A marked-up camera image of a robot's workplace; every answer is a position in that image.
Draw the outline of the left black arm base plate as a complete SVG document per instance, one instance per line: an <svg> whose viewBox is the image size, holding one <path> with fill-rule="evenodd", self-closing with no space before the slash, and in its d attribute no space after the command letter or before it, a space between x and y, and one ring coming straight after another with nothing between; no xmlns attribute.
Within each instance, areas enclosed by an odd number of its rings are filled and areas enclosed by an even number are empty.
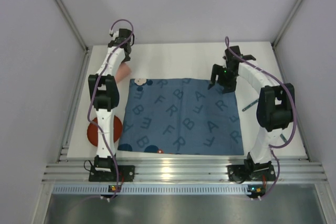
<svg viewBox="0 0 336 224"><path fill-rule="evenodd" d="M119 182L132 182L135 176L135 166L133 165L118 165ZM91 167L89 179L90 182L116 182L117 172L115 168L109 171L98 170Z"/></svg>

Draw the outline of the blue letter-print cloth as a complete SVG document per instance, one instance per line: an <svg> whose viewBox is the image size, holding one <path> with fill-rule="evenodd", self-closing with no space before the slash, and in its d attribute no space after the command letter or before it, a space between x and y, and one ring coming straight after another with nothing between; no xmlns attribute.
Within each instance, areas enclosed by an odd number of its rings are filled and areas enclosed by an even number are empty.
<svg viewBox="0 0 336 224"><path fill-rule="evenodd" d="M131 79L118 150L243 155L236 95L201 79Z"/></svg>

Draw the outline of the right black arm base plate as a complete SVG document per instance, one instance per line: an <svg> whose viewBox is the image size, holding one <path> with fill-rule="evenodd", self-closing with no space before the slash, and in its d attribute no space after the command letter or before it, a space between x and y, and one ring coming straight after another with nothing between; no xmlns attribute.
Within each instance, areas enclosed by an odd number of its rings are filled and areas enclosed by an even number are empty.
<svg viewBox="0 0 336 224"><path fill-rule="evenodd" d="M274 181L276 174L274 167L264 166L257 169L247 168L245 165L229 165L227 166L228 176L230 182L242 184L243 182L261 182L263 179Z"/></svg>

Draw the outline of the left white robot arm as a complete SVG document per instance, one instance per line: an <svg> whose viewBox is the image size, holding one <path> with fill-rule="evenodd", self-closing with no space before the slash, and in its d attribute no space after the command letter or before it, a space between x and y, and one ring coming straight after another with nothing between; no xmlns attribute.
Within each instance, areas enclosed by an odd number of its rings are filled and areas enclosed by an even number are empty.
<svg viewBox="0 0 336 224"><path fill-rule="evenodd" d="M130 60L131 43L134 34L129 29L110 31L112 40L108 44L107 55L95 74L88 77L90 105L88 116L94 109L97 122L89 120L98 129L98 149L93 170L113 174L116 172L116 149L113 143L113 120L120 95L116 75L120 65Z"/></svg>

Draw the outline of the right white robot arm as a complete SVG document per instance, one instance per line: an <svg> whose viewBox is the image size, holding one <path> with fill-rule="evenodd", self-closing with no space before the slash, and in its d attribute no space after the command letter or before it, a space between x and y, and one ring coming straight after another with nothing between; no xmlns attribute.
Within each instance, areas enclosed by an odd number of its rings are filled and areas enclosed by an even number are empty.
<svg viewBox="0 0 336 224"><path fill-rule="evenodd" d="M272 151L277 148L276 140L290 123L296 123L295 89L290 83L282 83L272 74L262 70L253 62L252 55L243 55L239 46L228 46L225 50L225 65L214 64L208 88L222 86L223 93L234 93L237 78L246 80L259 94L256 118L260 126L255 144L242 165L228 168L229 179L236 183L247 180L274 180L271 163Z"/></svg>

